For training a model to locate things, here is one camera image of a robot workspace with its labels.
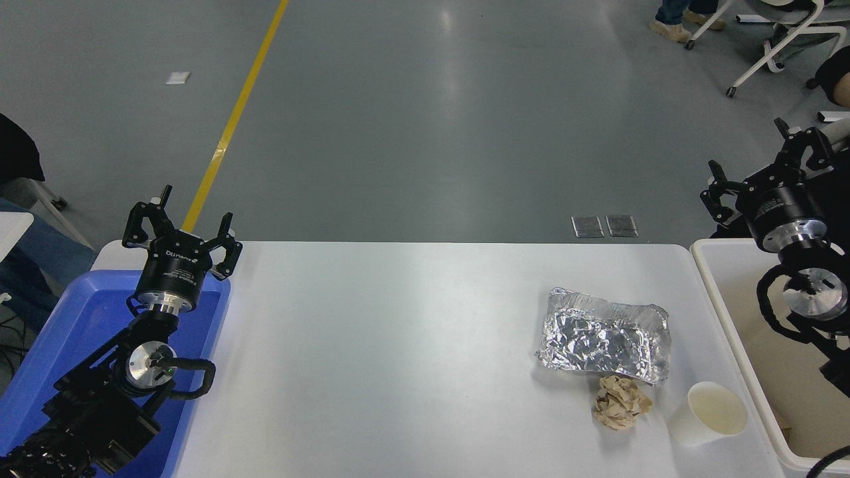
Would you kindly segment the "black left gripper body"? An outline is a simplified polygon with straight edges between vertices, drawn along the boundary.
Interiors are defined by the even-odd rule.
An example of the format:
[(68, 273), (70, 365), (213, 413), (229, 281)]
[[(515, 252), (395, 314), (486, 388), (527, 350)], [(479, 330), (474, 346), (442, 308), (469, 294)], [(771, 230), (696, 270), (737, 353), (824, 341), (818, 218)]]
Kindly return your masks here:
[(157, 237), (147, 248), (135, 300), (150, 309), (156, 303), (166, 303), (172, 309), (197, 308), (211, 267), (209, 249), (200, 237), (183, 231)]

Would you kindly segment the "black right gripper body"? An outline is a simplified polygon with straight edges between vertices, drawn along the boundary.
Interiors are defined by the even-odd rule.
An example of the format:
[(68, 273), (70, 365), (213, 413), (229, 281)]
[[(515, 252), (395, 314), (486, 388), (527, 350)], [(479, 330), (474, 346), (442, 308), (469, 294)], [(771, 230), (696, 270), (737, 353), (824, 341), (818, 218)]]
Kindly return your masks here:
[(811, 198), (798, 167), (768, 165), (749, 176), (737, 196), (756, 242), (825, 241), (825, 215)]

